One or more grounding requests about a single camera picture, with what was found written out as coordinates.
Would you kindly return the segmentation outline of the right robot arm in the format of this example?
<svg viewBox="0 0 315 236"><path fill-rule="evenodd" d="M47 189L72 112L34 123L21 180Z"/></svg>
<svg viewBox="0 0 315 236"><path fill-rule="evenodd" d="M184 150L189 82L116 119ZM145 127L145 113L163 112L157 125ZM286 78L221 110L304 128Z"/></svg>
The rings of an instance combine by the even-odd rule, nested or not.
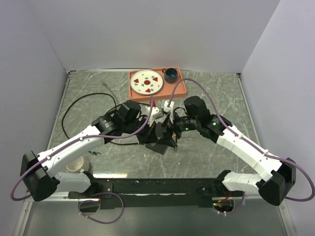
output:
<svg viewBox="0 0 315 236"><path fill-rule="evenodd" d="M163 123L156 126L160 140L167 133L181 137L182 132L196 130L199 134L231 151L250 167L255 174L242 174L230 170L221 172L215 179L215 190L221 196L242 191L259 194L266 202L279 206L295 184L296 167L290 159L276 160L267 156L268 150L257 146L224 117L211 114L205 101L192 96L184 101L185 116L178 116L174 102L163 100L162 111L167 114Z"/></svg>

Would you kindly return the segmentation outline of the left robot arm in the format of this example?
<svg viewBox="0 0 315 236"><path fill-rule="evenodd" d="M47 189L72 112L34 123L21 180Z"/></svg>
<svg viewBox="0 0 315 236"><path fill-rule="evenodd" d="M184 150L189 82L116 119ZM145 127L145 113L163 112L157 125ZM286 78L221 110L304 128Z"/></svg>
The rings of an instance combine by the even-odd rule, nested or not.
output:
<svg viewBox="0 0 315 236"><path fill-rule="evenodd" d="M87 198L93 197L97 193L97 184L85 173L63 173L62 170L83 154L111 140L144 136L153 125L154 116L159 113L154 103L147 109L146 119L139 120L141 106L134 101L124 102L119 109L98 117L64 143L39 154L33 151L25 153L19 181L25 184L36 202L63 191L81 192Z"/></svg>

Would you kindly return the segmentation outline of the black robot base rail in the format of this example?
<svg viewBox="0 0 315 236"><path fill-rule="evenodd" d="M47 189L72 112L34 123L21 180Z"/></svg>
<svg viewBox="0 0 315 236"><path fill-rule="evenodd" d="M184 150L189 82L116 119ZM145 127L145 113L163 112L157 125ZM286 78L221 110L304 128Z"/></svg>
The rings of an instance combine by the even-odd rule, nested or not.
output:
<svg viewBox="0 0 315 236"><path fill-rule="evenodd" d="M94 178L84 193L70 199L100 200L101 209L117 207L212 207L214 198L241 197L213 178Z"/></svg>

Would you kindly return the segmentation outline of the black network switch box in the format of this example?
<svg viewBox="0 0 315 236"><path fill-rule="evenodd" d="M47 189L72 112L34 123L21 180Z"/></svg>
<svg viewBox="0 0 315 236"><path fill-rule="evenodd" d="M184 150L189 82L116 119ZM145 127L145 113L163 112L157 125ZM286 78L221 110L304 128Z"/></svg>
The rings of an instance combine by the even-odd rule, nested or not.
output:
<svg viewBox="0 0 315 236"><path fill-rule="evenodd" d="M164 139L159 139L155 143L145 144L145 147L158 154L164 155L169 147L176 149L177 143L175 142L173 138L164 138Z"/></svg>

